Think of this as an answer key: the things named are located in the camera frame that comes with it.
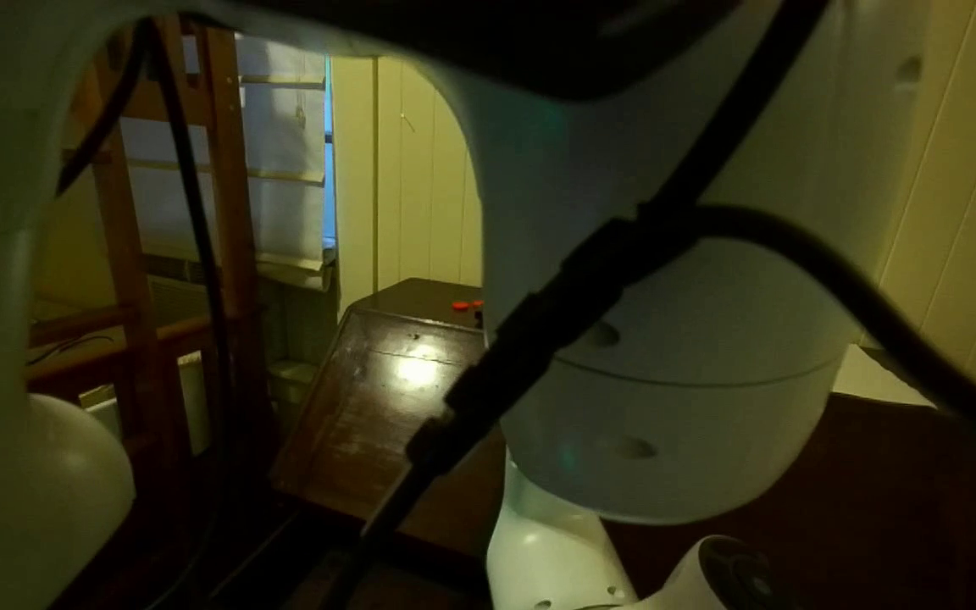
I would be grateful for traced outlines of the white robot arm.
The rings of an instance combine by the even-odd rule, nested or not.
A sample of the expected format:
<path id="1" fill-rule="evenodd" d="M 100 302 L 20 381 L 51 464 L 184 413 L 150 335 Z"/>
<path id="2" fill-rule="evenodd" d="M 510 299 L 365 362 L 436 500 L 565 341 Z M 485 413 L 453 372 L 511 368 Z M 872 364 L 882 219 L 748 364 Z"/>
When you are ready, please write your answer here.
<path id="1" fill-rule="evenodd" d="M 36 217 L 89 58 L 124 23 L 200 14 L 331 54 L 406 54 L 445 90 L 485 203 L 494 311 L 659 196 L 734 201 L 867 268 L 895 80 L 930 0 L 0 0 L 0 610 L 48 610 L 124 520 L 121 442 L 20 381 Z M 704 241 L 617 264 L 625 294 L 504 418 L 494 610 L 588 593 L 611 519 L 726 516 L 798 461 L 847 345 L 791 259 Z"/>

